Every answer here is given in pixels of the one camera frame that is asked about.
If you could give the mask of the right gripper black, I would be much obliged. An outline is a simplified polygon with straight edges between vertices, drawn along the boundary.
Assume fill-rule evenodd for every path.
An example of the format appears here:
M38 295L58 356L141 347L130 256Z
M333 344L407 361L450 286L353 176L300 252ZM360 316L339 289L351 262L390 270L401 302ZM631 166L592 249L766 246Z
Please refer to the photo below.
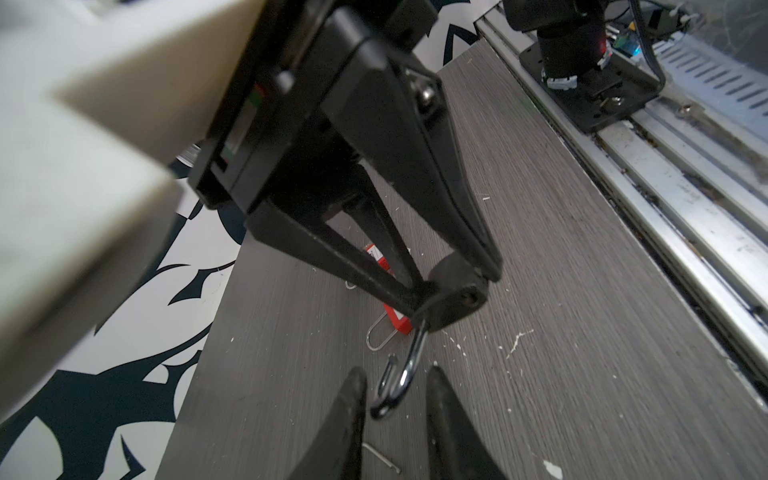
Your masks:
M442 81L414 55L429 1L271 1L189 175L203 205L234 205L259 242L411 316L426 280L369 174L377 173L471 267L503 259L473 195ZM386 272L328 225L348 215Z

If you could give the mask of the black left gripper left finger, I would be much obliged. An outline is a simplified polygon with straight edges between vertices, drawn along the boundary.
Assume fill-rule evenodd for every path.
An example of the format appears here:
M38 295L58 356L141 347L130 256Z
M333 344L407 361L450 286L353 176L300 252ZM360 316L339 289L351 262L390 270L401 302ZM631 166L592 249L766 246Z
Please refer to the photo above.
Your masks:
M353 367L308 450L288 479L359 479L367 376Z

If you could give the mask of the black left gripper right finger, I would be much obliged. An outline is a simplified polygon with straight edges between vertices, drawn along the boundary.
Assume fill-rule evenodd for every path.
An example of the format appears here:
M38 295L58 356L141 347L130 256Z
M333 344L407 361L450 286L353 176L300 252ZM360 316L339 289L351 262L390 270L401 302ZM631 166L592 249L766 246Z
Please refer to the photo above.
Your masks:
M430 479L507 478L439 366L427 374L426 426Z

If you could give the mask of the small black padlock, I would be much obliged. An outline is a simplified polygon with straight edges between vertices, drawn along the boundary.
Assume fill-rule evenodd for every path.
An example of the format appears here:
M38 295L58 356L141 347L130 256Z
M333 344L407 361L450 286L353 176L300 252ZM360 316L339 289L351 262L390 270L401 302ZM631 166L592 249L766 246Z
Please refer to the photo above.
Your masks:
M410 316L413 339L403 367L394 354L376 390L369 413L380 421L402 403L417 374L430 333L450 326L479 310L488 300L489 281L461 255L452 253L431 270L426 282L426 299Z

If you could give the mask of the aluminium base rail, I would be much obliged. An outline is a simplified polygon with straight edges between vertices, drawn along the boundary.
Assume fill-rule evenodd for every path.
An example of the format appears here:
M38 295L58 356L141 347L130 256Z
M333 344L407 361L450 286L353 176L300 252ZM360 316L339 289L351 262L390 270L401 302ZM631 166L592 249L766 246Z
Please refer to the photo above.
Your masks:
M584 133L524 67L531 35L495 6L481 36L531 95L585 171L705 317L738 373L767 392L766 191L738 178L735 153L693 123L698 111L660 97Z

